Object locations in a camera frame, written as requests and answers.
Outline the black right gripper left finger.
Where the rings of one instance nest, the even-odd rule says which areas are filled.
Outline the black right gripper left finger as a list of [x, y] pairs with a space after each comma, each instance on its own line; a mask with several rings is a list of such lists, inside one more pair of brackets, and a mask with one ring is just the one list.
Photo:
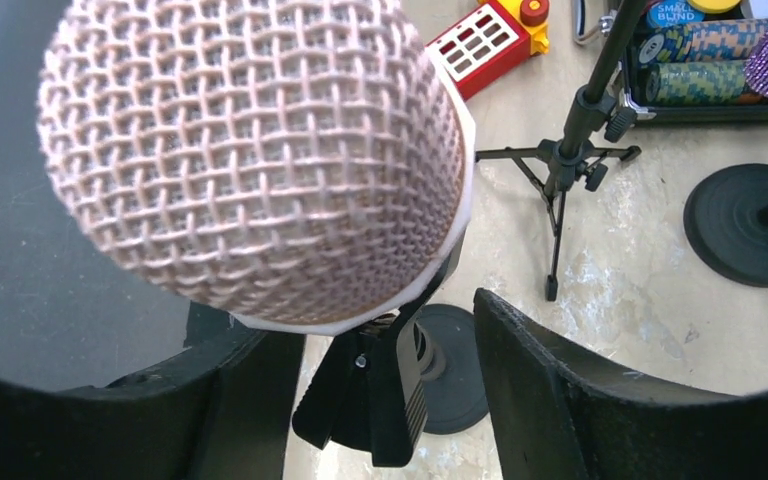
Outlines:
[[0, 479], [279, 479], [302, 337], [174, 305], [0, 320]]

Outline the pink toy microphone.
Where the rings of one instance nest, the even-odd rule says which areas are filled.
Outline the pink toy microphone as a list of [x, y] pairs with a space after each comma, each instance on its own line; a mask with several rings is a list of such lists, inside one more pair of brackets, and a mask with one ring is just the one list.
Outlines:
[[391, 312], [469, 221], [476, 125], [397, 1], [74, 1], [37, 108], [96, 248], [251, 328]]

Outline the black round-base mic stand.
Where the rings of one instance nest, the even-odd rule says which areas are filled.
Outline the black round-base mic stand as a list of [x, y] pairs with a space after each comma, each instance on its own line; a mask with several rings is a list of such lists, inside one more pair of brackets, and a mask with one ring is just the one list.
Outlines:
[[334, 338], [293, 414], [300, 438], [368, 452], [376, 467], [403, 467], [422, 434], [459, 433], [487, 415], [472, 313], [429, 301], [461, 249], [417, 299]]
[[689, 195], [683, 224], [690, 246], [711, 269], [768, 288], [768, 164], [709, 175]]

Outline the black tripod mic stand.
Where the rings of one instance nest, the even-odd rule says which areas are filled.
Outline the black tripod mic stand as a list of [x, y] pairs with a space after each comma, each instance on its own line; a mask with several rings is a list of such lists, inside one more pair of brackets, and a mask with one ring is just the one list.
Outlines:
[[567, 193], [580, 179], [585, 180], [586, 190], [596, 191], [608, 172], [608, 166], [604, 164], [606, 159], [616, 158], [626, 162], [641, 154], [641, 149], [635, 145], [627, 148], [596, 147], [590, 137], [604, 129], [605, 139], [616, 143], [637, 119], [633, 109], [618, 105], [608, 87], [647, 5], [645, 0], [620, 3], [590, 78], [575, 93], [559, 140], [544, 139], [534, 148], [505, 147], [481, 150], [475, 154], [477, 162], [497, 159], [513, 161], [539, 192], [554, 239], [545, 283], [545, 299], [550, 302], [556, 300], [559, 289], [558, 262]]

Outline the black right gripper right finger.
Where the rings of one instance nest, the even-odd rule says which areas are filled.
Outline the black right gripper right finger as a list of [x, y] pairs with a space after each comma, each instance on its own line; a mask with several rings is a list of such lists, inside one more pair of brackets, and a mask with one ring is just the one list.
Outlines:
[[768, 390], [734, 396], [624, 367], [490, 290], [476, 342], [507, 479], [768, 479]]

